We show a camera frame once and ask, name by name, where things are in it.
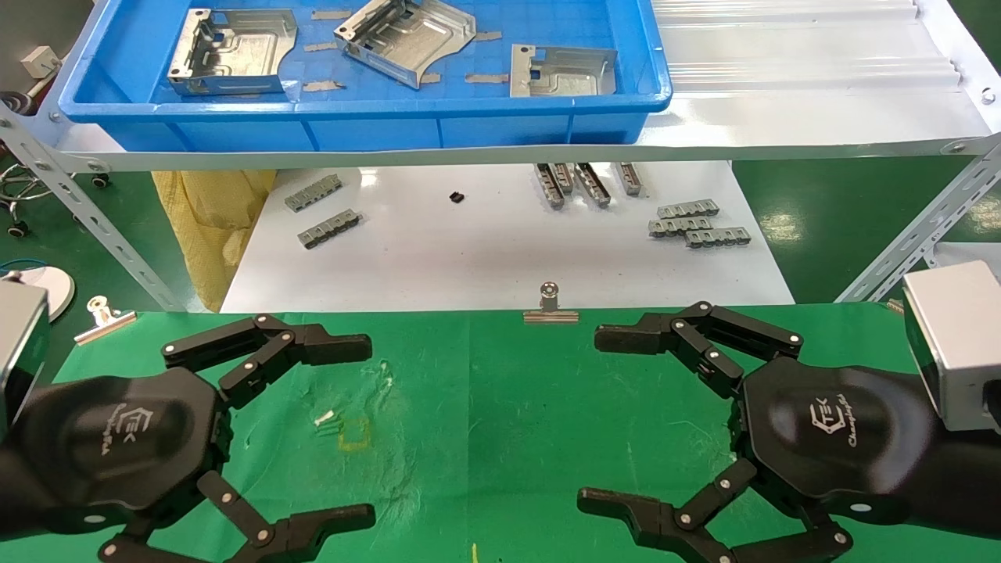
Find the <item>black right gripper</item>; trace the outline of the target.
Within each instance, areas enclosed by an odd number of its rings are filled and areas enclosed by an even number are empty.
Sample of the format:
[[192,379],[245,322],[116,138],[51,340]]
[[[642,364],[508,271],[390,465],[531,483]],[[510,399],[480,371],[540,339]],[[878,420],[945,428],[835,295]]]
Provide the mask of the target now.
[[[741,388],[737,449],[748,460],[731,464],[682,507],[579,489],[580,511],[622,521],[637,546],[685,562],[833,562],[853,538],[820,511],[877,525],[932,521],[924,460],[939,419],[916,375],[807,366],[791,360],[803,346],[799,334],[708,302],[646,313],[633,325],[598,325],[594,345],[606,353],[671,353],[718,396]],[[743,368],[725,348],[769,363],[741,382]],[[716,540],[708,524],[751,485],[804,531],[737,547]]]

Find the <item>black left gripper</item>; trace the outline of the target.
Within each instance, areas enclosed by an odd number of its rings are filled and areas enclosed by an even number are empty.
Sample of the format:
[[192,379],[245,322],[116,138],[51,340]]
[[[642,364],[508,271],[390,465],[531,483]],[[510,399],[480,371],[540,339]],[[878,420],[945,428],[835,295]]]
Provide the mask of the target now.
[[[368,335],[330,335],[320,324],[261,314],[169,342],[162,356],[170,370],[159,375],[37,389],[16,421],[16,533],[73,535],[129,523],[101,547],[100,561],[199,562],[148,539],[205,498],[246,538],[226,561],[314,561],[329,536],[375,526],[375,507],[266,522],[218,473],[233,438],[228,407],[242,409],[297,364],[349,364],[372,354]],[[236,359],[242,363],[219,380],[219,392],[194,374]]]

